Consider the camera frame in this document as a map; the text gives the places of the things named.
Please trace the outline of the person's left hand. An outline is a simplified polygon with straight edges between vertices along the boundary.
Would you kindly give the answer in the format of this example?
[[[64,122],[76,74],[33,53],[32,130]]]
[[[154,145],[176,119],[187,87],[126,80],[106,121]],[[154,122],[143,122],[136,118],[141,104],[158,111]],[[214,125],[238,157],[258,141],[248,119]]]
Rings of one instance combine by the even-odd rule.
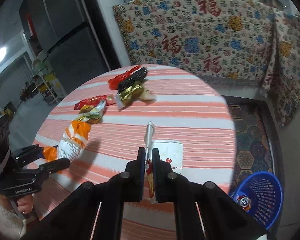
[[[23,214],[28,214],[33,210],[34,198],[33,195],[29,194],[22,196],[17,200],[17,209]],[[3,195],[0,194],[0,206],[8,211],[14,211],[10,201]]]

